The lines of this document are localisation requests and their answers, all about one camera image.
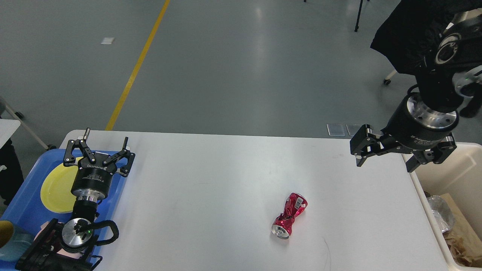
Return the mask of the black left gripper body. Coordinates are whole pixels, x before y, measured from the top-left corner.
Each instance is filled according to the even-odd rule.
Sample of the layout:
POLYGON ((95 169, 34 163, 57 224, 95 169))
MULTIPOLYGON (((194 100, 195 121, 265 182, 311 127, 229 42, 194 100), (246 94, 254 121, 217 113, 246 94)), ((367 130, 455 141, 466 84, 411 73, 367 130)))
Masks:
POLYGON ((91 164, 88 158, 78 161, 78 171, 71 187, 71 193, 76 197, 91 194, 98 199, 106 199, 110 192, 113 175, 118 167, 115 163, 104 165, 101 163, 91 164))

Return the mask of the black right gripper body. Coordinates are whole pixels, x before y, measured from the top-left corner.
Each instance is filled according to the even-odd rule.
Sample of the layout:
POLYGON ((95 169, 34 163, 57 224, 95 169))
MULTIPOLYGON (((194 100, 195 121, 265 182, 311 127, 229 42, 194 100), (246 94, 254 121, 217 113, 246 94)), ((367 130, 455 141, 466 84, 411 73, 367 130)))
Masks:
POLYGON ((441 113, 429 108, 414 92, 403 98, 387 125, 388 134, 403 146, 414 150, 431 149, 459 124, 459 113, 441 113))

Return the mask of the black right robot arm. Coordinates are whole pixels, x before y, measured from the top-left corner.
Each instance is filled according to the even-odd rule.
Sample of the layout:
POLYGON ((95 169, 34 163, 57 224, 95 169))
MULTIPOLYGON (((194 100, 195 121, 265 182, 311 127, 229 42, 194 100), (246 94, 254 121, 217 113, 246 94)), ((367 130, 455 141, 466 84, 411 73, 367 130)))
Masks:
POLYGON ((481 110, 481 16, 463 20, 443 34, 435 55, 379 134, 362 125, 350 140, 361 167, 372 156, 411 154, 408 172, 441 164, 456 149, 452 131, 460 117, 481 110))

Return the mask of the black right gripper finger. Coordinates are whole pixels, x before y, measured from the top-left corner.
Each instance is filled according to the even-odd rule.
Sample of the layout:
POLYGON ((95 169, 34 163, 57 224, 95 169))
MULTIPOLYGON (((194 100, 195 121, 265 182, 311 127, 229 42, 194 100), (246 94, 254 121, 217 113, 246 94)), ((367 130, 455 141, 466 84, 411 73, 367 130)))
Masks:
POLYGON ((361 167, 372 156, 388 153, 410 154, 411 149, 402 145, 392 135, 374 132, 371 125, 362 125, 350 140, 351 155, 356 166, 361 167))
POLYGON ((415 171, 420 165, 428 163, 443 163, 457 148, 456 141, 452 135, 445 137, 431 149, 414 150, 411 158, 406 161, 408 173, 415 171))

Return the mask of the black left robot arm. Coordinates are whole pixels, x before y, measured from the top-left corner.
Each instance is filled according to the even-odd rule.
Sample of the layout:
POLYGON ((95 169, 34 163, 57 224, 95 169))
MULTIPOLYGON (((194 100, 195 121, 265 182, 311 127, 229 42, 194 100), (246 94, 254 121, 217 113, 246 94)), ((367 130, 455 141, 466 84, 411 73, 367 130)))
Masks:
POLYGON ((93 271, 103 259, 93 254, 95 247, 119 238, 114 221, 98 220, 98 206, 107 199, 114 175, 129 175, 136 155, 128 149, 128 137, 114 154, 92 151, 87 145, 90 131, 70 140, 63 157, 64 167, 76 168, 69 191, 75 197, 70 218, 53 218, 19 258, 17 270, 93 271))

